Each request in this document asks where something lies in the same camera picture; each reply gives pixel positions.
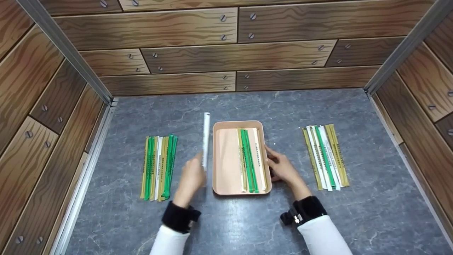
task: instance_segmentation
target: aluminum corner post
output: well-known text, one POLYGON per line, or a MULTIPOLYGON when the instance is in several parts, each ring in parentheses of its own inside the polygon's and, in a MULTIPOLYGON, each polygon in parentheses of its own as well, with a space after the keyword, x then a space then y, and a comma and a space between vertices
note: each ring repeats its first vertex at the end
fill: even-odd
POLYGON ((368 81, 364 88, 365 92, 373 95, 451 10, 453 0, 437 0, 368 81))
POLYGON ((86 63, 76 47, 71 43, 65 33, 52 19, 50 14, 38 0, 16 0, 27 12, 33 21, 49 37, 53 44, 61 51, 63 56, 74 66, 80 75, 90 84, 101 99, 108 105, 112 103, 112 95, 105 85, 86 63))

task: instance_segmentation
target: wrist cuff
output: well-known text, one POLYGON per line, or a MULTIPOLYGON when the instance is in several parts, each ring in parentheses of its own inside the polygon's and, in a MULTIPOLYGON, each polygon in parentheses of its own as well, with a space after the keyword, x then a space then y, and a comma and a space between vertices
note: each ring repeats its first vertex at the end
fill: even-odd
POLYGON ((301 225, 312 219, 327 215, 323 205, 315 196, 308 196, 302 200, 294 201, 293 207, 302 217, 301 225))
POLYGON ((190 231, 192 223, 198 221, 200 215, 201 212, 191 206, 186 209, 170 201, 162 217, 162 223, 176 232, 186 234, 190 231))

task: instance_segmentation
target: bundle of straws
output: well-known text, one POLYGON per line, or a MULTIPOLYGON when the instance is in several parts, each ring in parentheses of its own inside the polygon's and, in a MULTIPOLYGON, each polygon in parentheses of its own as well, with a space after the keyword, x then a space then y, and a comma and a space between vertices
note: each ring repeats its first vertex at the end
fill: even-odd
POLYGON ((178 137, 146 137, 140 199, 159 202, 170 197, 174 158, 178 137))
POLYGON ((349 186, 333 124, 302 128, 318 190, 341 190, 349 186))
POLYGON ((257 128, 252 128, 251 132, 243 128, 238 128, 237 139, 239 146, 239 165, 241 168, 241 191, 246 192, 248 190, 249 193, 259 193, 260 190, 265 191, 267 189, 267 180, 257 128), (250 142, 249 133, 253 135, 253 143, 250 142), (261 181, 261 189, 256 181, 257 174, 261 181))

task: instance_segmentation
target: person's left hand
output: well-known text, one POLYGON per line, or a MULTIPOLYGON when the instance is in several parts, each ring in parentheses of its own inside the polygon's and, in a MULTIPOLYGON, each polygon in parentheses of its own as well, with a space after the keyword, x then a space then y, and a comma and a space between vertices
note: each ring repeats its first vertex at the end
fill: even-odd
POLYGON ((204 186, 206 182, 206 173, 201 162, 201 152, 186 162, 181 173, 178 190, 173 199, 175 205, 187 208, 197 190, 204 186))

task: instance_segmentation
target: white sleeve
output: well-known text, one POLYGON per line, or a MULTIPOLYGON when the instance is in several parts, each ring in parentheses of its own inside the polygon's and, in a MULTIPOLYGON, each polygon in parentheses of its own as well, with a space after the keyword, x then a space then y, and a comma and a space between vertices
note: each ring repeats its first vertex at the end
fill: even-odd
POLYGON ((162 225, 149 255, 182 255, 189 233, 181 234, 162 225))
POLYGON ((310 255, 352 255, 328 215, 310 220, 297 228, 305 239, 310 255))

